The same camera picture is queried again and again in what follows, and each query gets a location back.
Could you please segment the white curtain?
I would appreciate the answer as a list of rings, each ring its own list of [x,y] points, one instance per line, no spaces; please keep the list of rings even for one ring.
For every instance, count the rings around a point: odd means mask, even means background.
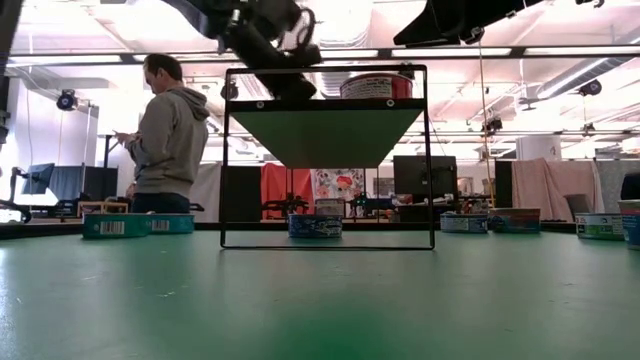
[[[196,180],[191,188],[190,201],[199,204],[203,211],[195,211],[196,223],[217,223],[219,221],[221,165],[201,164]]]

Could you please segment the person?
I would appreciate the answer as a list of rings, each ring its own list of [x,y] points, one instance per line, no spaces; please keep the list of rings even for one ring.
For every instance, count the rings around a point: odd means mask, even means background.
[[[621,190],[621,200],[640,200],[640,172],[625,175]]]
[[[138,129],[116,135],[135,163],[131,211],[188,214],[209,137],[207,98],[185,86],[180,63],[169,55],[146,56],[143,72],[154,97]]]

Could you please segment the ceiling light strip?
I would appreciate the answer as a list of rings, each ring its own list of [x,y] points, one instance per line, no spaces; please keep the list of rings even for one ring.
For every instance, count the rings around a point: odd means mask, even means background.
[[[605,58],[640,57],[639,44],[513,46],[513,47],[441,47],[411,49],[339,49],[323,50],[325,61],[416,61],[470,60],[479,57],[501,58]],[[22,66],[93,66],[135,64],[144,60],[142,53],[120,54],[23,54],[8,58],[11,67]]]

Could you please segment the floral cloth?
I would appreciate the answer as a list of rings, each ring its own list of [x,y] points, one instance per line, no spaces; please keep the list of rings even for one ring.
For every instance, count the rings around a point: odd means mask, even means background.
[[[350,201],[365,191],[364,169],[312,169],[313,197]]]

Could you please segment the red black background robot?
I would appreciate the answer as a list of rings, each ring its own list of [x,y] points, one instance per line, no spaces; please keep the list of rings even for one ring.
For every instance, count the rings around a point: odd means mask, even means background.
[[[21,222],[27,224],[32,219],[31,211],[27,207],[15,203],[16,184],[17,184],[17,179],[19,177],[26,178],[27,174],[24,173],[20,168],[13,167],[11,169],[10,182],[9,182],[9,187],[10,187],[9,199],[8,200],[0,199],[0,206],[4,208],[8,208],[9,210],[18,211],[21,214]]]

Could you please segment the silver-lid seafood can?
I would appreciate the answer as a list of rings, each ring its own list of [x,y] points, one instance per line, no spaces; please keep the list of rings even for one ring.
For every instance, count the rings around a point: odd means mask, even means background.
[[[151,221],[144,214],[86,214],[82,236],[85,239],[144,237],[151,233]]]

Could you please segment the green table mat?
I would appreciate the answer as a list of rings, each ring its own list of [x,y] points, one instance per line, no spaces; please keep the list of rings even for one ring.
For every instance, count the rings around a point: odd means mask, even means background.
[[[640,251],[554,233],[424,252],[2,241],[0,360],[640,360]]]

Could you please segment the blue-grey curtain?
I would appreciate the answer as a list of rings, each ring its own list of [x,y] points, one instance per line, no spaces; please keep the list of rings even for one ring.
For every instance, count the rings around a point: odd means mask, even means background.
[[[55,166],[49,189],[58,200],[74,200],[84,191],[83,166]]]

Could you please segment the wooden background table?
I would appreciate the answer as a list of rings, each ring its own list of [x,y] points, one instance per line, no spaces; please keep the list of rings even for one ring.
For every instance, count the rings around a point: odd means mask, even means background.
[[[128,210],[129,205],[123,202],[80,201],[76,215],[82,217],[85,214],[127,213]]]

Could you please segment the white cylindrical column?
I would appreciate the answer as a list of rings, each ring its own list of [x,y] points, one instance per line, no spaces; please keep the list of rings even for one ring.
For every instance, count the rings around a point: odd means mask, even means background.
[[[516,140],[516,159],[561,160],[562,146],[559,135],[533,135]]]

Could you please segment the white blue-label can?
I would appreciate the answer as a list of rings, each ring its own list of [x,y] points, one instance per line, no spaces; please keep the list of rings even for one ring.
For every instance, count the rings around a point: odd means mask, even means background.
[[[484,234],[488,232],[488,217],[482,214],[443,213],[440,227],[443,232]]]

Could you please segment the black background robot arms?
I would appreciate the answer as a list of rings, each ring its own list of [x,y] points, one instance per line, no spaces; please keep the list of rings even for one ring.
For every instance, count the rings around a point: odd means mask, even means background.
[[[289,214],[296,214],[298,210],[306,214],[309,210],[309,203],[300,195],[287,193],[283,200],[268,200],[264,202],[261,209],[263,211],[279,211],[282,217],[287,217]]]

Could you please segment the pink curtain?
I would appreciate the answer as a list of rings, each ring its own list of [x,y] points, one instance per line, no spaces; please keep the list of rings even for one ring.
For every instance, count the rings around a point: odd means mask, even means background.
[[[537,208],[541,220],[571,222],[566,197],[585,195],[587,213],[604,213],[600,176],[593,161],[547,161],[543,158],[511,163],[514,208]]]

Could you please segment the blue red-stripe can gold lid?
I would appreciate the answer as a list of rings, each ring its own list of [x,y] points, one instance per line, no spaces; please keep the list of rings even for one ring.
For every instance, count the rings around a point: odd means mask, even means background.
[[[627,247],[640,250],[640,200],[620,200],[618,205]]]
[[[499,233],[538,233],[539,208],[495,208],[488,214],[489,228]]]

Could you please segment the white green-label can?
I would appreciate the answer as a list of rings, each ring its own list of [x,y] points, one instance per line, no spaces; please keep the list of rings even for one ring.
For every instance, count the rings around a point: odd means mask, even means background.
[[[580,239],[622,241],[622,216],[616,213],[578,213],[574,216]]]

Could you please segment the wooden shelf black metal frame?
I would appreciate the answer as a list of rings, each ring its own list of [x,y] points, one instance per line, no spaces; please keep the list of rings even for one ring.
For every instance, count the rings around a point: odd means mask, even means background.
[[[424,117],[426,171],[431,171],[427,83],[420,98],[366,98],[334,100],[225,100],[223,160],[219,198],[219,244],[227,230],[275,230],[280,224],[231,224],[226,216],[230,120],[235,119],[285,168],[378,168],[418,116]]]

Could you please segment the grey curtain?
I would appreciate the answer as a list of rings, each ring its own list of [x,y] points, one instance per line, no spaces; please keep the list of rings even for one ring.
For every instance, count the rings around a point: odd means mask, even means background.
[[[607,213],[618,212],[623,180],[628,173],[640,172],[640,160],[597,160],[596,167],[600,177],[604,210]]]

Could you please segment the black metal table frame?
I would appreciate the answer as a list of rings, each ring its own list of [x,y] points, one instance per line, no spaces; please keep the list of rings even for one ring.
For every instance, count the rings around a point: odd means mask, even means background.
[[[230,231],[287,231],[285,223],[230,223]],[[428,223],[344,223],[344,231],[427,231]],[[78,235],[83,231],[82,223],[35,223],[2,224],[0,241],[20,238]],[[575,234],[576,225],[565,222],[542,222],[542,232]]]

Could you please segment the black monitor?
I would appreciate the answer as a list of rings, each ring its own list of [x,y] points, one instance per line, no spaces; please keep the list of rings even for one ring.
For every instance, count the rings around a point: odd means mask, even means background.
[[[394,189],[396,194],[433,197],[456,195],[457,164],[454,156],[431,156],[430,170],[425,156],[394,156]]]

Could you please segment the black metal stand frame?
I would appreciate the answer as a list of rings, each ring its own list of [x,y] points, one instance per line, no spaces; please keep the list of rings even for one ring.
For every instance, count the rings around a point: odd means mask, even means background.
[[[115,138],[114,135],[105,135],[104,136],[104,154],[103,154],[103,167],[109,167],[109,157],[110,153],[119,146],[119,142]]]

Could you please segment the black panel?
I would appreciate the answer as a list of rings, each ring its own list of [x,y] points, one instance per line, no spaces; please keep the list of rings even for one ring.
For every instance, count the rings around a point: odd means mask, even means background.
[[[496,161],[495,172],[495,207],[512,208],[512,163],[511,161]]]
[[[86,167],[82,192],[93,201],[117,195],[118,169]]]

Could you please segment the teal can silver lid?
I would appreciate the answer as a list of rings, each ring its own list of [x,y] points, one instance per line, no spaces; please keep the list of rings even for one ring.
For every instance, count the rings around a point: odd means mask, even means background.
[[[151,234],[190,234],[195,229],[191,214],[149,214]]]

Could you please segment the small background monitor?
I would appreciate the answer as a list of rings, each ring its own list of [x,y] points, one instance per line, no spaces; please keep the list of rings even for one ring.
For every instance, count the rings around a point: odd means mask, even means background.
[[[24,182],[21,193],[28,195],[45,194],[49,187],[54,168],[54,163],[34,164],[29,166],[26,173],[23,175]]]

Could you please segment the red white-label can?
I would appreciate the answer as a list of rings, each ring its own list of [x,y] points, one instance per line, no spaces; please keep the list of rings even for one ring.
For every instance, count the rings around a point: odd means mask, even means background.
[[[367,73],[349,78],[340,86],[342,99],[407,99],[413,81],[395,73]]]

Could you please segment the white storage box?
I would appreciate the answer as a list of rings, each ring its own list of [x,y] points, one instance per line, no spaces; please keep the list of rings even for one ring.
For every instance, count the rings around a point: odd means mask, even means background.
[[[342,198],[321,198],[315,200],[314,208],[316,215],[344,217],[346,203]]]

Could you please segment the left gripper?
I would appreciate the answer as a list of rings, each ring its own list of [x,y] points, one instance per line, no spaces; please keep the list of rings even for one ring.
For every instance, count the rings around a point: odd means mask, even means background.
[[[227,47],[248,69],[294,68],[251,23],[231,26]],[[275,99],[310,99],[316,93],[316,87],[301,73],[256,73],[255,76]]]

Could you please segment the silver ceiling air duct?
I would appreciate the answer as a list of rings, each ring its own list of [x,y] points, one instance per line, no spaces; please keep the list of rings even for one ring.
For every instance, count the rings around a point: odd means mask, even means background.
[[[373,0],[305,0],[304,5],[315,13],[313,39],[323,63],[354,64],[353,60],[347,61],[348,54],[361,56],[369,45]]]

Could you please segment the blue fish-print can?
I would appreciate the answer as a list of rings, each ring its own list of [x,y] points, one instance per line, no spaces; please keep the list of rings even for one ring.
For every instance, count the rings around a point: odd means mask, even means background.
[[[342,217],[336,215],[291,214],[288,220],[291,238],[339,238],[342,229]]]

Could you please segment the background robot green lights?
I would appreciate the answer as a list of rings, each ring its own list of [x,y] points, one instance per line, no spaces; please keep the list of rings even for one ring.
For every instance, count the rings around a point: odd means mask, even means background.
[[[347,204],[353,218],[389,216],[396,209],[392,198],[370,198],[364,192],[355,195]]]

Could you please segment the red curtain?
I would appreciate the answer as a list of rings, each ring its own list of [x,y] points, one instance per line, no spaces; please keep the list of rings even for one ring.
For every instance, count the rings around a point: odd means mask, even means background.
[[[288,169],[268,163],[261,168],[261,203],[268,200],[283,200],[287,193],[300,195],[309,203],[306,214],[314,212],[314,199],[309,169]],[[286,219],[279,211],[263,211],[262,219]]]

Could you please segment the black curtain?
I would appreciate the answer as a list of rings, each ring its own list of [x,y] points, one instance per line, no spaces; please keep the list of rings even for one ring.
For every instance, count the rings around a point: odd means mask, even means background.
[[[229,222],[259,222],[262,216],[261,168],[230,166],[227,176],[226,219]]]

